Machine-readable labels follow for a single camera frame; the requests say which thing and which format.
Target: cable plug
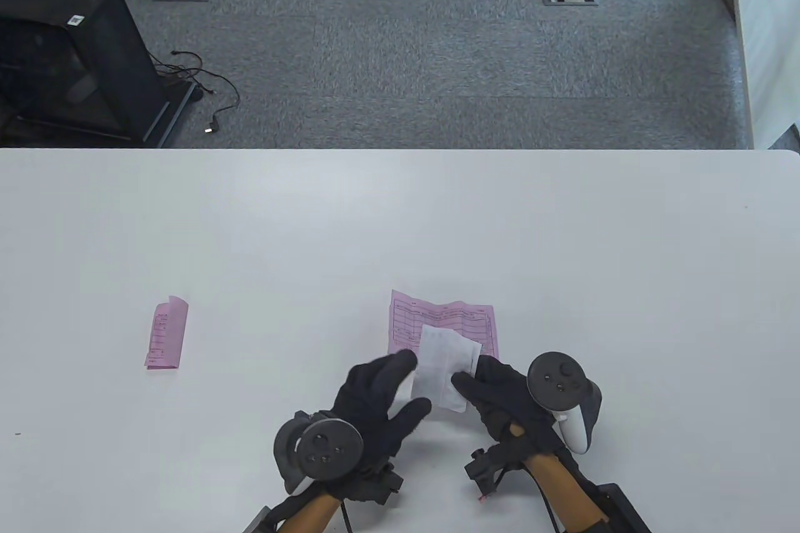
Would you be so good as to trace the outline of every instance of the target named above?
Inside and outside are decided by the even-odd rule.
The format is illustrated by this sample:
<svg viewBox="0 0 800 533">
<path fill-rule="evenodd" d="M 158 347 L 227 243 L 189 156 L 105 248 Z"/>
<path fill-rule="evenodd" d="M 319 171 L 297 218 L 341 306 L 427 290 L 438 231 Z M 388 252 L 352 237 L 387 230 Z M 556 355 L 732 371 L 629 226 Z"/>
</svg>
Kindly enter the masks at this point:
<svg viewBox="0 0 800 533">
<path fill-rule="evenodd" d="M 206 133 L 211 135 L 212 133 L 217 133 L 219 131 L 219 121 L 217 121 L 216 116 L 211 117 L 211 122 L 209 122 L 208 127 L 206 127 Z"/>
</svg>

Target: gloved hand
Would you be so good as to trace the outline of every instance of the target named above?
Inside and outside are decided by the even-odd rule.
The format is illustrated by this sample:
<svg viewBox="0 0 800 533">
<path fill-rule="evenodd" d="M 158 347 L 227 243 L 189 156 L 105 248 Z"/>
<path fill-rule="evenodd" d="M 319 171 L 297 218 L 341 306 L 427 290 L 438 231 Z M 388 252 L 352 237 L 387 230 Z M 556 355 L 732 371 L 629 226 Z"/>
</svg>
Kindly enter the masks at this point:
<svg viewBox="0 0 800 533">
<path fill-rule="evenodd" d="M 537 453 L 552 454 L 564 447 L 553 429 L 555 418 L 538 405 L 521 373 L 493 356 L 481 356 L 474 378 L 468 372 L 451 377 L 452 386 L 477 408 L 495 441 L 511 438 L 511 424 L 520 425 Z"/>
<path fill-rule="evenodd" d="M 417 398 L 389 420 L 387 413 L 398 387 L 414 368 L 417 368 L 417 356 L 411 350 L 400 350 L 397 354 L 358 364 L 349 371 L 331 410 L 358 430 L 364 450 L 352 473 L 326 484 L 326 490 L 335 498 L 345 499 L 364 471 L 389 456 L 396 456 L 403 439 L 431 412 L 431 401 Z"/>
</svg>

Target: pink paper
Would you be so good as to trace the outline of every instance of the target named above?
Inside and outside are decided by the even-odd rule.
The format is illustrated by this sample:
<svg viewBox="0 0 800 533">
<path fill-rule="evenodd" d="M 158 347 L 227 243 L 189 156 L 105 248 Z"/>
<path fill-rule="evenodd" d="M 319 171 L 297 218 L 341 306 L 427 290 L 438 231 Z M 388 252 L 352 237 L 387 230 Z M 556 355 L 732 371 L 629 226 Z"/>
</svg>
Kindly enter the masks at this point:
<svg viewBox="0 0 800 533">
<path fill-rule="evenodd" d="M 392 290 L 389 306 L 389 353 L 408 348 L 417 353 L 423 325 L 452 329 L 466 339 L 477 341 L 481 354 L 498 355 L 497 327 L 494 324 L 494 308 L 452 302 L 431 304 Z"/>
<path fill-rule="evenodd" d="M 152 317 L 151 345 L 145 359 L 148 370 L 178 368 L 188 313 L 189 304 L 175 296 L 169 296 L 169 302 L 157 305 Z"/>
</svg>

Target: white vr controller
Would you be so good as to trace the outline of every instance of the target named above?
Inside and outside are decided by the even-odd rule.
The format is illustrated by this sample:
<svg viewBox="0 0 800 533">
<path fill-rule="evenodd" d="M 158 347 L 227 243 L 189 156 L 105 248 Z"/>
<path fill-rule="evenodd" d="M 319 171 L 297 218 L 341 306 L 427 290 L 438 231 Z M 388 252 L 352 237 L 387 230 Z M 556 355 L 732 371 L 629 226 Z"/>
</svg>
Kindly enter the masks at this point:
<svg viewBox="0 0 800 533">
<path fill-rule="evenodd" d="M 528 391 L 552 413 L 566 447 L 575 454 L 587 453 L 603 394 L 586 378 L 581 365 L 562 352 L 546 352 L 528 369 Z"/>
</svg>

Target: black bracket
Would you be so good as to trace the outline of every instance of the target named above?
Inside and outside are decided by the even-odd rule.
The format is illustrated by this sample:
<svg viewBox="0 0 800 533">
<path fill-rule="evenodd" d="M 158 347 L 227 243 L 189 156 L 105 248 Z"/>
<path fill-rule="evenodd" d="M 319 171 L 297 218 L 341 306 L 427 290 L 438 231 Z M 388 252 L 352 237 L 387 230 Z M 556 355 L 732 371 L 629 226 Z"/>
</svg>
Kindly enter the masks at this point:
<svg viewBox="0 0 800 533">
<path fill-rule="evenodd" d="M 403 477 L 394 472 L 394 465 L 386 458 L 368 471 L 363 471 L 354 481 L 347 498 L 354 502 L 377 502 L 385 504 L 392 493 L 400 491 Z M 322 484 L 311 485 L 298 496 L 289 496 L 275 508 L 265 506 L 247 526 L 244 533 L 274 533 L 278 525 L 296 515 L 308 502 L 317 497 L 324 487 Z"/>
<path fill-rule="evenodd" d="M 481 496 L 495 493 L 499 477 L 497 471 L 518 471 L 524 468 L 523 462 L 534 455 L 535 450 L 528 437 L 514 437 L 495 444 L 488 450 L 472 452 L 472 462 L 464 467 L 466 475 L 476 482 Z"/>
</svg>

